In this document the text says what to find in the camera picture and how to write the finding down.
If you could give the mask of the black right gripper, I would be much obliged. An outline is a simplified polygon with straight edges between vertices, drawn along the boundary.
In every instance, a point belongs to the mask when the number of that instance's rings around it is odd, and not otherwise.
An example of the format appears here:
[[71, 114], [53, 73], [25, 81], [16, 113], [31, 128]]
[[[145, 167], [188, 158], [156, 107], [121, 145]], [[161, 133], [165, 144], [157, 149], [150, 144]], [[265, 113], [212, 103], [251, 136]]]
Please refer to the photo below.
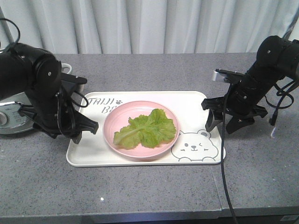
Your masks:
[[268, 112], [257, 104], [268, 92], [268, 77], [264, 74], [244, 74], [238, 83], [231, 84], [231, 89], [223, 97], [206, 98], [201, 103], [202, 109], [209, 110], [205, 129], [211, 132], [223, 122], [223, 109], [233, 116], [227, 123], [226, 131], [235, 131], [254, 124], [253, 117], [265, 117]]

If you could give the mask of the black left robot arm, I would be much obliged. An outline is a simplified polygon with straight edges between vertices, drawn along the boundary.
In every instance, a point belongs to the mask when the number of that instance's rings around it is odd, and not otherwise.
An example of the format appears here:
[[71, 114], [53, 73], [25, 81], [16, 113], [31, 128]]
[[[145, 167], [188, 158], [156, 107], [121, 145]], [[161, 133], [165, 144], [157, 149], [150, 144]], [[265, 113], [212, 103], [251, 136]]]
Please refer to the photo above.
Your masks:
[[63, 73], [61, 62], [44, 49], [11, 43], [0, 55], [0, 98], [25, 93], [31, 105], [21, 104], [18, 113], [54, 139], [63, 135], [78, 144], [83, 131], [96, 134], [99, 124], [76, 111], [71, 97], [86, 83]]

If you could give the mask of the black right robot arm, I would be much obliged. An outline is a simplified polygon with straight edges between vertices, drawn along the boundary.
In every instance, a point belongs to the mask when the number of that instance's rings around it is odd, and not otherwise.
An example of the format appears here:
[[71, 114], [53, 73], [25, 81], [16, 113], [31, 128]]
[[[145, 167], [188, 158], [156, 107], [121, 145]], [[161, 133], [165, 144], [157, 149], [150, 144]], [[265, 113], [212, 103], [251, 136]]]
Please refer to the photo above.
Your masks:
[[283, 98], [299, 85], [299, 42], [276, 35], [261, 43], [256, 61], [245, 74], [216, 69], [213, 79], [231, 85], [225, 96], [203, 100], [203, 110], [209, 110], [205, 129], [209, 132], [224, 122], [225, 114], [232, 116], [226, 125], [228, 134], [254, 124], [255, 116], [265, 117], [267, 111], [258, 103], [284, 77], [292, 82], [287, 91], [279, 89]]

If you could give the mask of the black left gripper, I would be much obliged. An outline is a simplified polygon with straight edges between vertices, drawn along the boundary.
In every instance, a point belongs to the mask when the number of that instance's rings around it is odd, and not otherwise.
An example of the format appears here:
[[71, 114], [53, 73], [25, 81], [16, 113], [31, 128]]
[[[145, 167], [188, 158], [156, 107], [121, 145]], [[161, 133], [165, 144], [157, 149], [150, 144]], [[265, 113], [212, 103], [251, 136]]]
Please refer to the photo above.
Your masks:
[[25, 91], [31, 106], [23, 105], [19, 113], [34, 122], [35, 130], [44, 132], [51, 138], [63, 135], [75, 144], [79, 144], [82, 131], [96, 134], [99, 124], [74, 109], [74, 100], [60, 88], [57, 93], [47, 98], [36, 90]]

